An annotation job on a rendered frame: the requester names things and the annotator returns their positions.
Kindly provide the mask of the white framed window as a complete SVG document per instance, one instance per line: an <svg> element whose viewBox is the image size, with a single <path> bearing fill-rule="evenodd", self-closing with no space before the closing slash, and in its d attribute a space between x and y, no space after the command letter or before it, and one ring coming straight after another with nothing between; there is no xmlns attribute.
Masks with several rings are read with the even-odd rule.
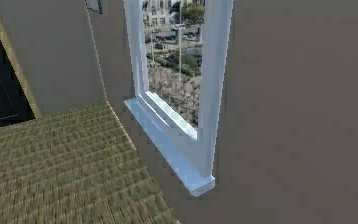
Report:
<svg viewBox="0 0 358 224"><path fill-rule="evenodd" d="M190 195L215 187L212 175L234 0L206 0L198 127L149 90L142 0L123 0L135 96L125 101Z"/></svg>

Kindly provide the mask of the framed wall picture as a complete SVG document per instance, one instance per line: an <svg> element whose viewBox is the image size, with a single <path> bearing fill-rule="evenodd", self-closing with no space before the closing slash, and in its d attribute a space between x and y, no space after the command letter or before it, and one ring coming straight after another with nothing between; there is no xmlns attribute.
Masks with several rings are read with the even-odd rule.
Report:
<svg viewBox="0 0 358 224"><path fill-rule="evenodd" d="M102 13L101 0L85 0L86 7L96 13Z"/></svg>

